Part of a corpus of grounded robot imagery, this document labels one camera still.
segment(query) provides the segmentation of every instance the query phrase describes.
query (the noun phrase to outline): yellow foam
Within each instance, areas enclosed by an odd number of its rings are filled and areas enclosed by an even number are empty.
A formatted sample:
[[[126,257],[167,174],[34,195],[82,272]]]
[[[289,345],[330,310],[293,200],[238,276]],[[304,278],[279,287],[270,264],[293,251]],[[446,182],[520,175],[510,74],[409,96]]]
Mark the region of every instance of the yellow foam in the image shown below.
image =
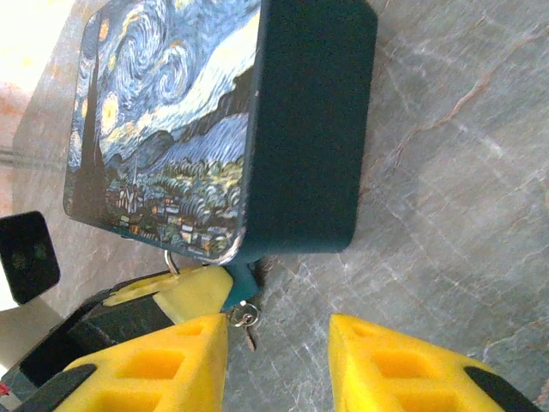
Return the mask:
[[[329,326],[335,412],[502,412],[465,373],[486,365],[347,315]]]
[[[97,366],[56,412],[220,412],[227,352],[223,314],[120,343],[65,369]]]
[[[232,278],[225,269],[204,266],[179,276],[176,284],[158,292],[153,299],[174,324],[179,324],[219,313],[231,288]]]
[[[179,271],[179,276],[186,276],[189,272],[196,269],[196,267],[181,269]],[[103,300],[103,305],[116,306],[129,300],[141,298],[148,294],[154,294],[160,290],[172,288],[177,283],[179,276],[174,276],[172,273],[168,272],[135,281],[111,294],[111,296]]]

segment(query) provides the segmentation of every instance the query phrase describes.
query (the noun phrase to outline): marble surface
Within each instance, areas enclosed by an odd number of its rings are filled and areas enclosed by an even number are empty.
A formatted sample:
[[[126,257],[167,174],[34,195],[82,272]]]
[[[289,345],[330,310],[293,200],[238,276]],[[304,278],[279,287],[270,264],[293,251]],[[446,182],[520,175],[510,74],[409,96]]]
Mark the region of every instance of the marble surface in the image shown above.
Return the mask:
[[[45,300],[63,315],[164,268],[159,250],[61,206],[79,41],[102,3],[75,2],[14,137],[14,209],[46,216],[63,279]],[[345,312],[483,360],[549,411],[549,8],[371,5],[380,28],[354,242],[267,261],[259,350],[232,331],[224,410],[331,410],[328,321]]]

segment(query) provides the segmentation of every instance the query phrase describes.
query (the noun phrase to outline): small key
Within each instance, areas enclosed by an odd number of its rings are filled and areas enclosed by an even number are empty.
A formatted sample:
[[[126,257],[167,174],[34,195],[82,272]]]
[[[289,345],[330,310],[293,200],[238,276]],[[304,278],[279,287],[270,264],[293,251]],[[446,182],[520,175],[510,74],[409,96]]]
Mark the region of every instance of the small key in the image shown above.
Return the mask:
[[[252,315],[250,315],[249,313],[246,313],[243,316],[243,320],[245,320],[246,322],[255,323],[254,322],[254,317]],[[254,341],[254,337],[250,333],[250,327],[251,326],[249,326],[247,324],[242,325],[242,329],[244,330],[244,339],[246,340],[246,343],[248,344],[248,348],[250,348],[250,350],[252,352],[255,352],[257,347],[256,347],[256,342]]]
[[[250,328],[259,320],[259,314],[259,309],[245,300],[241,301],[228,314],[231,325],[244,330],[244,339],[252,352],[256,351],[256,342],[250,332]]]

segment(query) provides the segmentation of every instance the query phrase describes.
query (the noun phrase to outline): box lid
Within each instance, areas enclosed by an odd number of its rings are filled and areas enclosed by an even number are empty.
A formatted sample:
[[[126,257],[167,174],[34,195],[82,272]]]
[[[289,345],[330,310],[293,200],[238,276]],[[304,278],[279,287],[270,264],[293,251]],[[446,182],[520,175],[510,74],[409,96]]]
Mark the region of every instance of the box lid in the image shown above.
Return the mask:
[[[259,0],[114,0],[82,39],[63,206],[224,263],[243,235]]]

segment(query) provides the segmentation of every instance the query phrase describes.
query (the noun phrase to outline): cypress tree painting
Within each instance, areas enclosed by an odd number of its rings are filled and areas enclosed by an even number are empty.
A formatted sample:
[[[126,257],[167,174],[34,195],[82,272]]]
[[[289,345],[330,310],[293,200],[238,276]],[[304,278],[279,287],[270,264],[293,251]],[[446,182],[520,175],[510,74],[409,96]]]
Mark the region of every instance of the cypress tree painting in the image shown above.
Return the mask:
[[[115,0],[81,46],[63,205],[217,258],[241,205],[259,0]]]

